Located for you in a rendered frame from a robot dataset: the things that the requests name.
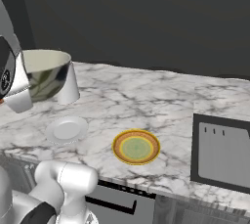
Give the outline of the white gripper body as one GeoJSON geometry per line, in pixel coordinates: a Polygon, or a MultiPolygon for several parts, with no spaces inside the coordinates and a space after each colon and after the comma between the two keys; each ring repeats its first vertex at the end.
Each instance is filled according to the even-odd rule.
{"type": "Polygon", "coordinates": [[[26,112],[33,107],[22,52],[16,58],[14,81],[4,103],[16,113],[26,112]]]}

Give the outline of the grey cabinet front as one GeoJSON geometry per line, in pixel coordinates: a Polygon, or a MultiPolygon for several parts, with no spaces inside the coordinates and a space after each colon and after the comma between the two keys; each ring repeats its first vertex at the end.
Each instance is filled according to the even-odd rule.
{"type": "Polygon", "coordinates": [[[7,171],[14,190],[28,194],[36,186],[36,163],[0,154],[0,165],[7,171]]]}

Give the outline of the grey wooden cabinet run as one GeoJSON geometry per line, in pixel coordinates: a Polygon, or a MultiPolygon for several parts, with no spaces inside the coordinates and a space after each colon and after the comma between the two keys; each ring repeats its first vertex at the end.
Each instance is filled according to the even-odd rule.
{"type": "Polygon", "coordinates": [[[152,224],[250,224],[250,217],[157,195],[152,224]]]}

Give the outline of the cream bowl with leaf pattern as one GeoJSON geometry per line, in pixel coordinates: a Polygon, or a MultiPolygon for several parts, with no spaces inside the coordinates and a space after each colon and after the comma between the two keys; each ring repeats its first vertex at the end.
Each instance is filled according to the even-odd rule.
{"type": "Polygon", "coordinates": [[[64,86],[71,61],[68,53],[48,49],[23,50],[33,103],[54,97],[64,86]]]}

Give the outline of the white cone-shaped vessel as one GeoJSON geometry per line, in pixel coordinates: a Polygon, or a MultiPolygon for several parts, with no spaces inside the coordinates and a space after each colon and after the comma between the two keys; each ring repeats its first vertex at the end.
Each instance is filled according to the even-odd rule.
{"type": "Polygon", "coordinates": [[[80,98],[73,63],[70,63],[63,88],[57,94],[60,105],[69,105],[80,98]]]}

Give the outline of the white plate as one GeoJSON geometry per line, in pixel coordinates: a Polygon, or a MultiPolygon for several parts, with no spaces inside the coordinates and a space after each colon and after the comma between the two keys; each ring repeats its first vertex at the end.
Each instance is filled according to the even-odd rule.
{"type": "Polygon", "coordinates": [[[88,122],[79,116],[65,116],[50,123],[45,135],[55,145],[68,145],[87,135],[88,122]]]}

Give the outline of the yellow and orange plate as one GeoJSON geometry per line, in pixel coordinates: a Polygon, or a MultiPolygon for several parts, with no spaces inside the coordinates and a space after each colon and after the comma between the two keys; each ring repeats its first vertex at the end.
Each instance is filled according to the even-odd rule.
{"type": "Polygon", "coordinates": [[[120,132],[111,145],[114,155],[129,165],[145,165],[160,153],[160,142],[150,132],[133,128],[120,132]]]}

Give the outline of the black sink with grey basin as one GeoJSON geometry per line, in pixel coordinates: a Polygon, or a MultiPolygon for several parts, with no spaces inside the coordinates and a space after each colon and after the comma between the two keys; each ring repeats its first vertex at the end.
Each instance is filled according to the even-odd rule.
{"type": "Polygon", "coordinates": [[[250,195],[250,121],[195,113],[190,180],[250,195]]]}

